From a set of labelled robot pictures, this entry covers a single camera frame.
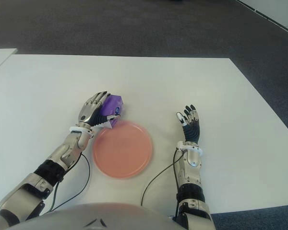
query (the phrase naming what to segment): purple toy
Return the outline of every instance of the purple toy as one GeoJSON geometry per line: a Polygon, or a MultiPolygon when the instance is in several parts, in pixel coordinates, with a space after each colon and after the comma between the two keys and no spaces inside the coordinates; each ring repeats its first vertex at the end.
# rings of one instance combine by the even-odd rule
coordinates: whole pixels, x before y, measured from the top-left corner
{"type": "MultiPolygon", "coordinates": [[[[120,115],[122,109],[123,109],[123,100],[121,96],[110,95],[104,102],[104,105],[100,110],[100,114],[103,116],[120,115]]],[[[105,124],[104,127],[112,128],[116,124],[116,122],[117,120],[106,122],[108,123],[108,125],[105,124]]]]}

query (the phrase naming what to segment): orange plate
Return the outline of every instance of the orange plate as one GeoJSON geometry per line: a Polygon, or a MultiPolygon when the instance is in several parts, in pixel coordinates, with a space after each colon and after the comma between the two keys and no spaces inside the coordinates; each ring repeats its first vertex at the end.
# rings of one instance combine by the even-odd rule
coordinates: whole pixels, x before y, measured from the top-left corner
{"type": "Polygon", "coordinates": [[[97,167],[114,178],[138,174],[152,155],[148,132],[129,121],[119,121],[113,129],[104,128],[96,137],[93,158],[97,167]]]}

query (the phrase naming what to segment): black cable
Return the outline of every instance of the black cable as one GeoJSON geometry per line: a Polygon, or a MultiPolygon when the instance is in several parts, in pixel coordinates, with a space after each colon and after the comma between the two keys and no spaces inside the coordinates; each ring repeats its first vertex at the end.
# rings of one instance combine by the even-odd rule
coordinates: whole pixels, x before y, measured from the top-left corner
{"type": "Polygon", "coordinates": [[[169,165],[168,167],[166,167],[164,170],[162,170],[161,172],[159,172],[159,173],[157,174],[157,176],[155,176],[155,177],[148,183],[148,185],[146,186],[146,188],[145,188],[145,190],[144,190],[144,192],[143,192],[143,195],[142,195],[141,206],[143,206],[143,199],[144,199],[145,193],[146,193],[149,185],[150,185],[161,173],[163,173],[166,169],[170,168],[173,164],[177,163],[182,157],[183,157],[183,154],[178,158],[178,160],[174,161],[172,164],[170,164],[170,165],[169,165]]]}
{"type": "MultiPolygon", "coordinates": [[[[77,159],[76,163],[75,163],[71,168],[69,168],[69,169],[65,172],[64,175],[66,175],[66,173],[68,173],[70,170],[72,170],[73,167],[75,167],[75,165],[76,165],[76,164],[78,163],[78,161],[80,160],[81,155],[82,155],[82,152],[80,153],[80,156],[79,156],[79,158],[77,159]]],[[[59,183],[60,183],[60,181],[57,182],[57,184],[56,184],[56,187],[55,187],[55,189],[54,189],[54,194],[53,194],[53,199],[52,199],[51,207],[50,207],[50,209],[49,209],[46,213],[51,212],[52,209],[53,209],[53,207],[54,207],[54,204],[55,204],[56,198],[57,198],[57,191],[58,191],[59,183]]]]}
{"type": "Polygon", "coordinates": [[[54,207],[54,203],[56,202],[56,197],[57,197],[57,191],[58,191],[59,183],[60,183],[60,182],[57,182],[56,188],[54,189],[54,194],[53,194],[53,199],[52,199],[52,205],[51,205],[50,209],[48,210],[48,212],[46,212],[46,213],[51,212],[52,209],[53,209],[53,207],[54,207]]]}
{"type": "Polygon", "coordinates": [[[88,165],[88,177],[87,177],[87,181],[83,187],[83,189],[78,192],[76,195],[74,195],[73,197],[69,198],[68,200],[64,201],[62,204],[56,206],[52,211],[56,210],[57,208],[61,207],[62,205],[66,204],[67,202],[69,202],[70,200],[74,199],[75,197],[77,197],[81,192],[83,192],[83,190],[86,188],[89,180],[90,180],[90,174],[91,174],[91,169],[90,169],[90,163],[88,162],[88,159],[86,158],[86,156],[84,156],[82,153],[81,153],[81,156],[83,156],[87,162],[87,165],[88,165]]]}
{"type": "Polygon", "coordinates": [[[175,157],[176,157],[176,153],[177,153],[177,149],[176,149],[176,151],[175,151],[175,153],[174,153],[174,156],[173,156],[173,163],[172,163],[172,165],[173,165],[173,170],[174,170],[174,175],[175,175],[175,182],[176,182],[176,187],[177,187],[177,192],[178,192],[179,186],[178,186],[178,180],[177,180],[176,169],[175,169],[175,157]]]}
{"type": "MultiPolygon", "coordinates": [[[[58,205],[57,207],[55,207],[55,208],[53,209],[53,206],[54,206],[55,201],[56,201],[57,190],[58,190],[58,187],[59,187],[59,182],[58,182],[57,185],[56,185],[56,188],[55,188],[55,190],[54,190],[54,195],[53,195],[53,201],[52,201],[51,208],[50,208],[49,211],[46,212],[46,213],[49,213],[49,212],[51,212],[51,211],[54,211],[54,210],[56,210],[57,208],[61,207],[62,205],[66,204],[66,203],[69,202],[70,200],[72,200],[72,199],[74,199],[75,197],[77,197],[77,196],[86,188],[86,186],[87,186],[87,184],[88,184],[88,182],[89,182],[89,180],[90,180],[91,167],[90,167],[90,163],[88,162],[88,159],[86,158],[86,156],[84,156],[82,153],[80,153],[80,157],[81,157],[81,156],[83,156],[83,157],[85,158],[85,160],[86,160],[86,162],[87,162],[87,165],[88,165],[88,178],[87,178],[87,181],[86,181],[83,189],[82,189],[80,192],[78,192],[76,195],[74,195],[73,197],[71,197],[71,198],[69,198],[68,200],[64,201],[62,204],[58,205]]],[[[76,161],[76,163],[75,163],[68,171],[66,171],[66,173],[68,173],[68,172],[78,163],[80,157],[78,158],[78,160],[76,161]]]]}
{"type": "MultiPolygon", "coordinates": [[[[174,156],[173,156],[173,163],[172,163],[172,165],[173,165],[174,176],[175,176],[175,182],[176,182],[177,193],[178,193],[179,185],[178,185],[178,179],[177,179],[176,169],[175,169],[175,157],[176,157],[176,153],[177,153],[177,149],[176,149],[176,151],[175,151],[175,153],[174,153],[174,156]]],[[[179,205],[179,204],[178,204],[178,200],[177,200],[174,221],[177,220],[177,215],[178,215],[178,205],[179,205]]]]}

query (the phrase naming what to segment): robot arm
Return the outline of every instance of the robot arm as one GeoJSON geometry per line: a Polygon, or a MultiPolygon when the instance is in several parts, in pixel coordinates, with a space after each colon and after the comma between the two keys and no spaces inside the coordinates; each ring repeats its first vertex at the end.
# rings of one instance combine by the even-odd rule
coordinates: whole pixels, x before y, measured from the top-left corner
{"type": "Polygon", "coordinates": [[[78,124],[70,128],[65,141],[0,202],[0,230],[36,217],[57,182],[77,163],[93,136],[91,127],[118,118],[102,116],[99,111],[110,93],[100,92],[89,98],[79,113],[78,124]]]}
{"type": "Polygon", "coordinates": [[[190,107],[186,106],[184,111],[187,117],[177,113],[186,140],[177,144],[177,156],[183,155],[183,157],[179,160],[177,193],[179,211],[175,221],[189,230],[215,230],[209,207],[205,203],[200,178],[203,151],[197,144],[200,135],[198,114],[193,105],[190,107]]]}

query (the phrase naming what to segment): dark carpet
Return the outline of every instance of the dark carpet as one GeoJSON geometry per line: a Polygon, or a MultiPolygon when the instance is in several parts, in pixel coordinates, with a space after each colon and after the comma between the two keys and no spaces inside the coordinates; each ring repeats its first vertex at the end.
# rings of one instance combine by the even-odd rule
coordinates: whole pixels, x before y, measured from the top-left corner
{"type": "MultiPolygon", "coordinates": [[[[9,47],[230,58],[288,127],[288,33],[234,0],[0,0],[0,48],[9,47]]],[[[213,218],[218,230],[288,230],[288,206],[213,218]]]]}

